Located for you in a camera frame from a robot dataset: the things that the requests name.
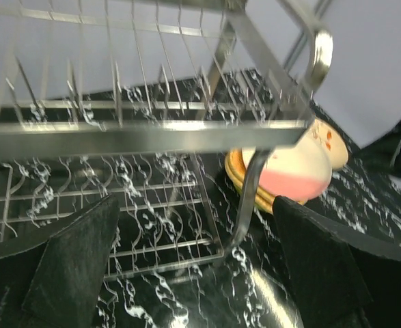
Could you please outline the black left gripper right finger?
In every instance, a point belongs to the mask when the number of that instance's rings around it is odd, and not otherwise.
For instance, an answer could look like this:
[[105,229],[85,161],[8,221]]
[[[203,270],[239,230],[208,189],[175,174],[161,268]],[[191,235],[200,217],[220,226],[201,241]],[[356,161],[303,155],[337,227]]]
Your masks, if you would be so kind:
[[305,327],[401,327],[401,246],[282,196],[273,215]]

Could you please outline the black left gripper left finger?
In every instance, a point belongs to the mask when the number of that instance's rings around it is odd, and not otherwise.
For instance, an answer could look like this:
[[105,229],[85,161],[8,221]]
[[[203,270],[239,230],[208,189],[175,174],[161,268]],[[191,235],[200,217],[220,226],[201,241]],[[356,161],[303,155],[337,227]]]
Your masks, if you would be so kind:
[[108,195],[0,243],[0,327],[91,327],[119,221]]

